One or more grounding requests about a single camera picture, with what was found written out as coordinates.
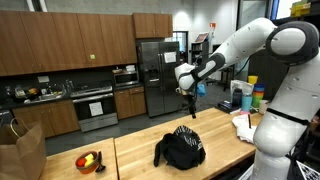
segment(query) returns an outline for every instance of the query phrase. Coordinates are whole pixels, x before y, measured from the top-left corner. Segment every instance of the black backpack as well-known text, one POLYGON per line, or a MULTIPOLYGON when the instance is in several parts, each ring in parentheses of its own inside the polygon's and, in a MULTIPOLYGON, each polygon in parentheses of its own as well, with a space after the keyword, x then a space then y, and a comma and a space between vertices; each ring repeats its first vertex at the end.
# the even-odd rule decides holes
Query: black backpack
POLYGON ((186 126, 179 126, 173 134, 168 133, 155 148, 154 166, 159 165, 161 153, 171 165, 187 170, 203 162, 206 152, 197 133, 186 126))

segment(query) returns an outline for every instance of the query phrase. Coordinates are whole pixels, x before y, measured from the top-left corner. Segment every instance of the brown paper bag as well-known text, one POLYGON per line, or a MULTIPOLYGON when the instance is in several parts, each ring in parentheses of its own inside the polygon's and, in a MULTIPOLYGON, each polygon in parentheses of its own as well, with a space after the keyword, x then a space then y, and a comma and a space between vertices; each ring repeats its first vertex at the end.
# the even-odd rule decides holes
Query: brown paper bag
MULTIPOLYGON (((9 133, 9 137, 19 136, 14 128, 11 130, 13 133, 9 133)), ((8 131, 8 128, 1 128, 1 131, 8 131)), ((32 126, 25 135, 19 137, 16 143, 0 144, 0 180, 39 179, 46 161, 44 133, 39 122, 32 126)))

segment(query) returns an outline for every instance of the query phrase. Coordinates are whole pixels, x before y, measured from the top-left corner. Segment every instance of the sink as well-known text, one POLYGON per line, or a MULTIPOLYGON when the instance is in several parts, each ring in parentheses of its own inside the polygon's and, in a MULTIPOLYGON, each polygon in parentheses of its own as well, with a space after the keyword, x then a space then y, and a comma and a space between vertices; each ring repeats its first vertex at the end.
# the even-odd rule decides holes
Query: sink
POLYGON ((55 99, 61 99, 62 97, 64 97, 64 95, 66 95, 66 93, 63 93, 63 94, 44 94, 44 95, 41 95, 31 101, 26 101, 25 103, 38 103, 38 102, 55 100, 55 99))

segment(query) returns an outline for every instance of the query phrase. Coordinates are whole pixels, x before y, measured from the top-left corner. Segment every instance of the fruit bowl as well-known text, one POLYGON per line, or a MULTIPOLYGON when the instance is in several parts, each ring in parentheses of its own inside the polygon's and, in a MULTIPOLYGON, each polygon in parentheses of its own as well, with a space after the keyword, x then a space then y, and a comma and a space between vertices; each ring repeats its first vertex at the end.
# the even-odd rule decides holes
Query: fruit bowl
POLYGON ((77 167, 77 169, 82 173, 82 174, 88 174, 91 173, 92 171, 94 171, 97 167, 98 167, 98 153, 95 151, 89 151, 86 152, 84 154, 82 154, 81 156, 79 156, 75 162, 75 165, 77 167), (86 165, 86 166, 79 166, 79 161, 85 159, 85 157, 90 156, 90 154, 92 154, 93 156, 93 161, 86 165))

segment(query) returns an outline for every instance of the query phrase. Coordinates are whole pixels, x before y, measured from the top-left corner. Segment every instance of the white paper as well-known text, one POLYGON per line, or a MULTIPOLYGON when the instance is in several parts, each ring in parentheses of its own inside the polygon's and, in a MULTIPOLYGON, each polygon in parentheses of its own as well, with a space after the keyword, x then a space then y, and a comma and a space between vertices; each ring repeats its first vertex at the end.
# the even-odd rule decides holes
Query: white paper
POLYGON ((164 61, 166 63, 176 62, 176 52, 164 53, 164 61))
POLYGON ((98 116, 103 114, 101 102, 91 103, 89 104, 91 116, 98 116))

